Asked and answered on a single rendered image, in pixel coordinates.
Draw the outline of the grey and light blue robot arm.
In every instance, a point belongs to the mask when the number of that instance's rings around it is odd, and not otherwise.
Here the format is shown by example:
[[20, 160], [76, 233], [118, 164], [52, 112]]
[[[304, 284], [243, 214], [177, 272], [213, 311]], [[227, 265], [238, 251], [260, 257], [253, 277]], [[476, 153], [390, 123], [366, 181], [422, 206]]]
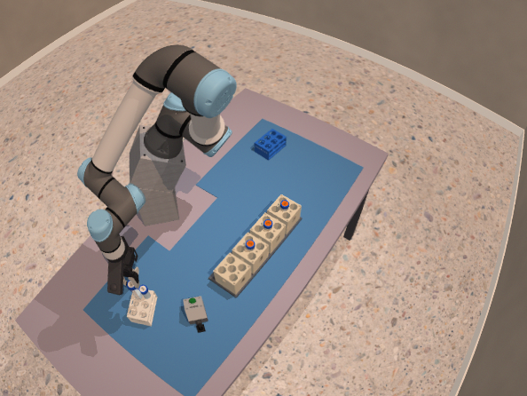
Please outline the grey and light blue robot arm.
[[120, 232], [146, 203], [137, 186], [124, 187], [112, 173], [155, 96], [165, 88], [172, 92], [144, 137], [146, 149], [154, 156], [175, 158], [184, 137], [203, 154], [213, 157], [232, 135], [220, 113], [231, 102], [236, 81], [193, 49], [178, 44], [163, 47], [142, 61], [132, 79], [95, 154], [84, 160], [77, 171], [77, 177], [107, 206], [106, 210], [89, 215], [87, 227], [102, 254], [110, 260], [123, 254], [125, 245]]

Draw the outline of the light blue bench mat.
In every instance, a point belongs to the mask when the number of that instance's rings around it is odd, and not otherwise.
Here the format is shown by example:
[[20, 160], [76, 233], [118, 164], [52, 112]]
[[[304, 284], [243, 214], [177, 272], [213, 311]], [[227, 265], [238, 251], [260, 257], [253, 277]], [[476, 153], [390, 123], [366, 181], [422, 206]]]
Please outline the light blue bench mat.
[[[274, 129], [287, 144], [269, 161], [255, 142]], [[216, 200], [171, 249], [149, 235], [136, 248], [139, 284], [157, 296], [152, 327], [127, 317], [132, 292], [107, 292], [84, 311], [118, 344], [184, 396], [196, 396], [273, 300], [364, 167], [262, 119], [196, 184]], [[209, 276], [284, 195], [301, 218], [236, 297]], [[201, 296], [208, 321], [189, 323], [183, 299]], [[201, 325], [202, 325], [201, 324]]]

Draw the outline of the beige sloped desk with green button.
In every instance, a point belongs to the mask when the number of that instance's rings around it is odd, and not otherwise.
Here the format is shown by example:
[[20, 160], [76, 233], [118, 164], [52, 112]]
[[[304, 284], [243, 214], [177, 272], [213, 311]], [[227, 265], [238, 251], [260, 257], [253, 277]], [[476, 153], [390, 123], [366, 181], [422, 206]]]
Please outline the beige sloped desk with green button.
[[196, 326], [197, 330], [205, 329], [202, 323], [208, 321], [208, 317], [205, 309], [203, 309], [204, 305], [201, 296], [183, 299], [183, 301], [185, 313], [190, 325], [196, 323], [196, 325], [199, 325]]

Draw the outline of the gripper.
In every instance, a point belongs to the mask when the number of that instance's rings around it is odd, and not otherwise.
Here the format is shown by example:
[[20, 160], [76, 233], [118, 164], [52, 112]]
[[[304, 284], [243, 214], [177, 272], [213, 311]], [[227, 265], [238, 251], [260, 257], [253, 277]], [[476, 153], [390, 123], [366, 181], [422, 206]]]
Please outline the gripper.
[[[123, 276], [129, 277], [129, 280], [132, 281], [132, 283], [135, 286], [135, 288], [139, 288], [139, 279], [138, 279], [139, 269], [138, 269], [138, 267], [136, 267], [135, 270], [133, 268], [131, 268], [133, 266], [134, 260], [137, 261], [138, 254], [137, 254], [137, 252], [135, 251], [135, 249], [133, 247], [129, 247], [129, 245], [126, 242], [124, 236], [121, 236], [121, 237], [122, 237], [124, 245], [125, 245], [126, 255], [125, 255], [125, 250], [124, 250], [123, 254], [119, 258], [117, 258], [115, 260], [110, 260], [110, 259], [107, 259], [107, 258], [106, 259], [108, 261], [110, 261], [110, 262], [115, 263], [115, 262], [121, 261], [124, 258]], [[136, 256], [135, 256], [134, 253], [136, 253]], [[123, 257], [123, 255], [125, 255], [125, 256]], [[132, 262], [132, 264], [130, 265], [131, 262]]]

